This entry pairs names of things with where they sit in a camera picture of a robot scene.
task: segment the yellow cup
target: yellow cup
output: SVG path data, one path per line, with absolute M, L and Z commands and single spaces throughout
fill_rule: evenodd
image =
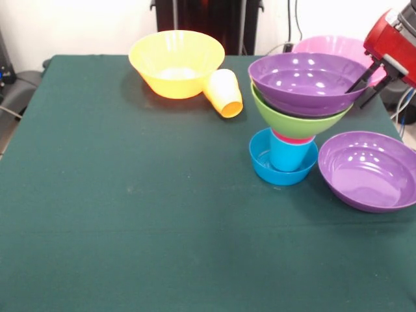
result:
M 225 118 L 242 111 L 242 96 L 237 77 L 231 70 L 216 70 L 206 80 L 203 93 L 215 110 Z

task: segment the blue bowl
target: blue bowl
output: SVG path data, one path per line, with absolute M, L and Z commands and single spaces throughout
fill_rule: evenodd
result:
M 313 142 L 300 167 L 293 172 L 276 170 L 270 163 L 270 128 L 256 133 L 249 145 L 254 171 L 266 182 L 277 186 L 294 185 L 301 182 L 318 160 L 318 147 Z

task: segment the pink cup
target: pink cup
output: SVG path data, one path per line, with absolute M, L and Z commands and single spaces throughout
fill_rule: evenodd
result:
M 272 129 L 273 134 L 279 138 L 280 140 L 293 144 L 293 145 L 301 145 L 301 144 L 307 144 L 315 139 L 315 135 L 311 136 L 309 138 L 288 138 L 287 136 L 281 135 L 280 133 L 276 132 L 274 129 Z

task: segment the white wall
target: white wall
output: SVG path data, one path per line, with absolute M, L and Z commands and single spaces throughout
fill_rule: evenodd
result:
M 266 10 L 259 12 L 257 54 L 287 40 L 287 1 L 263 2 Z M 298 17 L 304 37 L 331 33 L 364 39 L 386 10 L 401 9 L 408 2 L 298 0 Z M 42 61 L 55 54 L 126 54 L 137 39 L 157 31 L 155 10 L 150 12 L 149 3 L 150 0 L 1 0 L 0 29 L 18 71 L 40 69 Z M 295 23 L 292 29 L 292 39 L 296 40 Z
M 259 13 L 256 54 L 265 54 L 288 40 L 287 0 L 263 0 Z M 364 40 L 378 18 L 390 8 L 402 10 L 410 0 L 298 0 L 298 19 L 304 38 L 341 34 Z M 294 0 L 291 0 L 292 41 L 297 42 Z

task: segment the metal pole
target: metal pole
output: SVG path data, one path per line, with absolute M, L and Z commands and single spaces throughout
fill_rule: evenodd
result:
M 174 4 L 174 29 L 178 29 L 178 20 L 177 20 L 177 0 L 172 0 Z
M 242 55 L 242 46 L 244 45 L 244 26 L 246 25 L 246 5 L 247 5 L 247 0 L 242 0 L 241 1 L 241 16 L 240 16 L 239 55 Z

